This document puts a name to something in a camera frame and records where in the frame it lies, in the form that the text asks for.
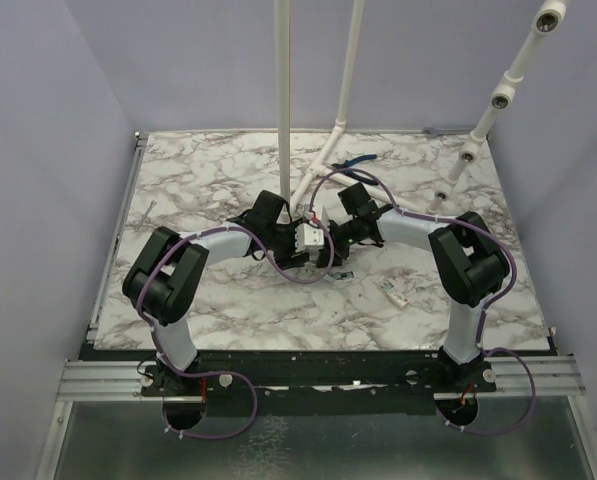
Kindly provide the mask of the white staple box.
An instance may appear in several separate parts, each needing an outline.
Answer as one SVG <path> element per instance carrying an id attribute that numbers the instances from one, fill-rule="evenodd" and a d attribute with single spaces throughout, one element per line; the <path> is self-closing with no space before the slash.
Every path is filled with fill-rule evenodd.
<path id="1" fill-rule="evenodd" d="M 404 309 L 409 304 L 409 299 L 405 292 L 388 279 L 380 280 L 377 286 L 384 296 L 399 309 Z"/>

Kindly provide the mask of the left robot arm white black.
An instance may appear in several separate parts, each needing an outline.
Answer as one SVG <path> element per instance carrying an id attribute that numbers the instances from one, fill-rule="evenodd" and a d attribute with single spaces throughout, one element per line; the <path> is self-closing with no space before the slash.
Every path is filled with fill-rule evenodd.
<path id="1" fill-rule="evenodd" d="M 168 365 L 164 382 L 184 395 L 198 385 L 197 357 L 185 315 L 204 270 L 219 262 L 270 254 L 281 270 L 303 266 L 308 255 L 299 253 L 295 234 L 304 221 L 280 216 L 287 202 L 261 192 L 250 209 L 222 225 L 194 234 L 168 227 L 155 229 L 122 283 L 122 293 L 154 335 L 157 353 Z"/>

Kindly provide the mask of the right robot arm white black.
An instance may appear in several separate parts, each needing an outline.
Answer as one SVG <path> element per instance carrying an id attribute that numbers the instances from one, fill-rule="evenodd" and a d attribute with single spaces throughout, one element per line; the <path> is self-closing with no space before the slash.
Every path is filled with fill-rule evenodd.
<path id="1" fill-rule="evenodd" d="M 441 284 L 451 299 L 449 329 L 440 348 L 439 383 L 459 391 L 469 384 L 485 354 L 482 336 L 490 305 L 506 295 L 517 279 L 517 266 L 506 245 L 472 211 L 458 217 L 434 217 L 403 210 L 394 204 L 377 206 L 365 187 L 356 183 L 339 194 L 351 219 L 339 224 L 311 214 L 329 235 L 318 257 L 324 267 L 339 263 L 350 247 L 365 240 L 379 245 L 399 243 L 430 252 Z"/>

